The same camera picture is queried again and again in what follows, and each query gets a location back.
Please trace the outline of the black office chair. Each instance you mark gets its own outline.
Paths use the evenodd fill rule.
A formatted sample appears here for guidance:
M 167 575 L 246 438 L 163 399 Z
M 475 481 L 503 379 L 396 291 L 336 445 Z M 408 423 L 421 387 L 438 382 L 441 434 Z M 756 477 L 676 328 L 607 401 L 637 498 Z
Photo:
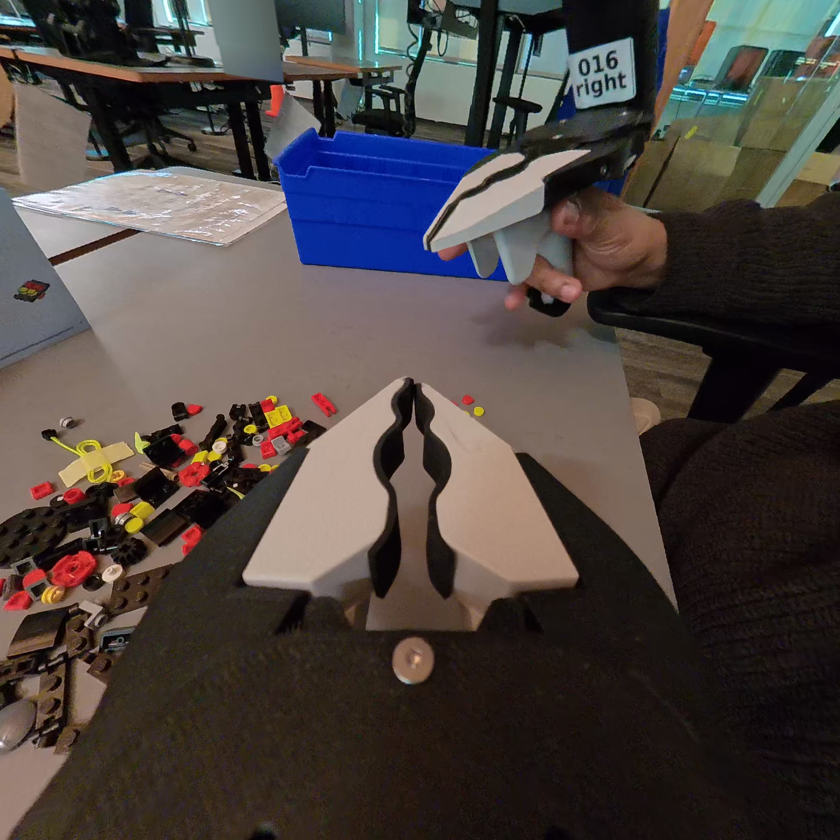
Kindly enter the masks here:
M 524 134 L 529 117 L 540 114 L 542 105 L 537 102 L 512 96 L 493 98 L 494 109 L 490 124 L 487 148 L 498 150 L 502 139 L 506 138 L 505 149 L 509 149 L 515 140 Z
M 410 104 L 411 98 L 402 88 L 388 84 L 367 87 L 363 107 L 350 119 L 365 133 L 407 139 L 413 135 Z

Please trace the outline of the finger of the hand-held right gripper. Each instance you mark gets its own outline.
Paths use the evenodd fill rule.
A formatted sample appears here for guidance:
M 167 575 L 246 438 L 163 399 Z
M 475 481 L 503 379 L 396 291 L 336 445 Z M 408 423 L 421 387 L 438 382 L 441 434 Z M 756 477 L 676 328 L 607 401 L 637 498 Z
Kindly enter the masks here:
M 536 157 L 527 157 L 519 152 L 491 155 L 463 176 L 453 191 L 453 197 L 460 197 L 475 188 L 485 188 L 497 175 L 501 180 L 521 173 L 544 178 L 589 155 L 590 152 L 590 150 L 564 150 Z
M 453 192 L 423 237 L 427 251 L 440 251 L 490 235 L 540 214 L 544 206 L 544 167 L 509 170 Z

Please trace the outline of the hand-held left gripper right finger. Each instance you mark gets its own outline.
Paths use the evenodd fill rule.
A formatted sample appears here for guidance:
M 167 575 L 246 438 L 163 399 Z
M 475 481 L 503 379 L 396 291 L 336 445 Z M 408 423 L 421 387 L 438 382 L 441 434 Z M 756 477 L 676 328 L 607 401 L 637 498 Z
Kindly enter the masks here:
M 462 606 L 570 589 L 578 570 L 513 448 L 426 383 L 415 385 L 427 508 L 427 570 Z

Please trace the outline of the person's right hand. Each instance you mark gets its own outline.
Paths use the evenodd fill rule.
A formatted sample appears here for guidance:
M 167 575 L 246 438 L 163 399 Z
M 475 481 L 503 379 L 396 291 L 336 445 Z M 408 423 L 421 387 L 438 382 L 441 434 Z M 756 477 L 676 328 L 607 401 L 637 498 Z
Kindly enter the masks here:
M 528 304 L 530 289 L 574 303 L 585 292 L 650 290 L 664 278 L 665 226 L 611 194 L 589 187 L 563 199 L 552 210 L 551 225 L 572 242 L 572 272 L 555 269 L 538 256 L 527 281 L 510 288 L 505 298 L 510 312 Z

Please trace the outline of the light blue instruction booklet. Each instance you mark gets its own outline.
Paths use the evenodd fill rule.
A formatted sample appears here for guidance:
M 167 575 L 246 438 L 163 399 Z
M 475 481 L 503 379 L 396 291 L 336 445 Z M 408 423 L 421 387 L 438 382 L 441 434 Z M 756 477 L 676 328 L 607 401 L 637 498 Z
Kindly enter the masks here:
M 90 327 L 12 199 L 1 191 L 1 367 Z

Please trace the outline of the blue plastic bin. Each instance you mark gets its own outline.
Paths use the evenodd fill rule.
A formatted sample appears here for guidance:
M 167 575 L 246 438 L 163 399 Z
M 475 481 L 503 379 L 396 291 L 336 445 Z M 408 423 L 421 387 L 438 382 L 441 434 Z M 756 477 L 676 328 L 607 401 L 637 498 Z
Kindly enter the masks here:
M 275 159 L 300 262 L 476 278 L 468 254 L 451 261 L 424 234 L 483 148 L 309 129 Z

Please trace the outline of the black chair frame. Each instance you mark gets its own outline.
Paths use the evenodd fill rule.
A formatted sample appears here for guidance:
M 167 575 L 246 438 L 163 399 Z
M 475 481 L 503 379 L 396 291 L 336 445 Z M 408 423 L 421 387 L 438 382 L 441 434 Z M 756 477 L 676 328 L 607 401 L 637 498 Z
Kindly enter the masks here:
M 801 379 L 771 407 L 778 411 L 801 405 L 839 377 L 838 332 L 796 331 L 738 320 L 670 318 L 629 311 L 616 290 L 589 294 L 587 310 L 595 322 L 680 341 L 701 348 L 710 363 L 690 406 L 688 417 L 730 424 L 761 398 L 782 370 Z

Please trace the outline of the person's right forearm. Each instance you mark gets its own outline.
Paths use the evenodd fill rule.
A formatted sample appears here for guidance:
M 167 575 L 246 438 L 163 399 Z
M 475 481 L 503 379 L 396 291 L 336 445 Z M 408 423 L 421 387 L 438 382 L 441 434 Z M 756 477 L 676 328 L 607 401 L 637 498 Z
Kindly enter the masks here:
M 656 219 L 667 234 L 663 278 L 610 291 L 619 308 L 838 333 L 838 192 L 805 206 L 736 201 Z

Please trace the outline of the clear plastic bag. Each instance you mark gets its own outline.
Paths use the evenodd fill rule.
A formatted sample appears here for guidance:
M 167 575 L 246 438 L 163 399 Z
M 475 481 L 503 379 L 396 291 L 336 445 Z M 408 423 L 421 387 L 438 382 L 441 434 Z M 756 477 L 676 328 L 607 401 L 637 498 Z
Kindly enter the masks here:
M 287 210 L 281 190 L 173 171 L 133 171 L 14 199 L 56 217 L 227 247 Z

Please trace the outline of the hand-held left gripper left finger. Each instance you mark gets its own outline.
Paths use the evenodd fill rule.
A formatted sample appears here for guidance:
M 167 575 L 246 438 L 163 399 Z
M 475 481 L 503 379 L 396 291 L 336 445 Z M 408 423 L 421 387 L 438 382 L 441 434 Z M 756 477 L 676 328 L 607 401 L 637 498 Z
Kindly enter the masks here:
M 392 477 L 413 405 L 413 380 L 397 379 L 310 445 L 244 583 L 337 601 L 387 594 L 402 556 Z

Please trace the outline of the wooden top desk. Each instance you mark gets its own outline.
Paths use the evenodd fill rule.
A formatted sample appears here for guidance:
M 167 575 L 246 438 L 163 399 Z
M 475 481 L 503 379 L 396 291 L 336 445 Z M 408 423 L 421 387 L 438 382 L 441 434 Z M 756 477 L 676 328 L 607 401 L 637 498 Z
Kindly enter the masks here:
M 77 86 L 115 172 L 126 172 L 132 165 L 121 137 L 115 133 L 112 111 L 102 102 L 105 84 L 118 82 L 153 86 L 167 108 L 183 108 L 192 101 L 224 105 L 234 136 L 238 168 L 245 178 L 262 182 L 270 180 L 270 164 L 258 105 L 270 98 L 270 85 L 282 81 L 311 82 L 322 131 L 331 137 L 335 132 L 332 83 L 391 80 L 401 67 L 400 61 L 293 56 L 281 61 L 280 70 L 258 70 L 255 76 L 243 77 L 215 67 L 115 66 L 62 56 L 47 47 L 4 45 L 1 55 L 2 60 L 35 67 L 60 81 L 68 77 L 68 82 Z

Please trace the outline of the pile of loose lego pieces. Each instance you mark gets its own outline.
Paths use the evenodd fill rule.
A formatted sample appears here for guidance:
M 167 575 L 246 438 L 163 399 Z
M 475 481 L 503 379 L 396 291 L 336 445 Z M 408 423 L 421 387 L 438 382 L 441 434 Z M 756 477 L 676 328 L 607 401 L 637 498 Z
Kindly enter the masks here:
M 274 396 L 234 404 L 195 443 L 183 423 L 201 406 L 175 403 L 174 423 L 136 434 L 108 454 L 80 442 L 86 487 L 66 476 L 30 490 L 44 506 L 2 522 L 2 614 L 22 613 L 2 649 L 2 753 L 26 741 L 67 753 L 81 729 L 70 722 L 75 672 L 106 684 L 134 626 L 111 627 L 147 607 L 172 565 L 134 568 L 176 542 L 187 556 L 205 533 L 288 455 L 326 433 Z

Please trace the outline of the stack of cardboard boxes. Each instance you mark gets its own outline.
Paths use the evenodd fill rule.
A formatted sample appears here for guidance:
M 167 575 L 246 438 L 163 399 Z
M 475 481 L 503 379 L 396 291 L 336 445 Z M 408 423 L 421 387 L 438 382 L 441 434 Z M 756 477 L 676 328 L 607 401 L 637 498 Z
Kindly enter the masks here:
M 838 177 L 838 143 L 820 152 L 838 118 L 838 77 L 765 77 L 740 104 L 699 90 L 672 98 L 628 177 L 625 202 L 662 213 L 727 201 L 804 204 Z

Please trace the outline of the grey monitor back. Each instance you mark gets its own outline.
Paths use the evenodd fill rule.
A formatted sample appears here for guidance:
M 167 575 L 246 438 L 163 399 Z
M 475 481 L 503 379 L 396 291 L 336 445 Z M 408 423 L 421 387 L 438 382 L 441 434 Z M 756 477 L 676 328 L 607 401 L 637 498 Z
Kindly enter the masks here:
M 206 1 L 223 70 L 282 83 L 284 49 L 274 1 Z

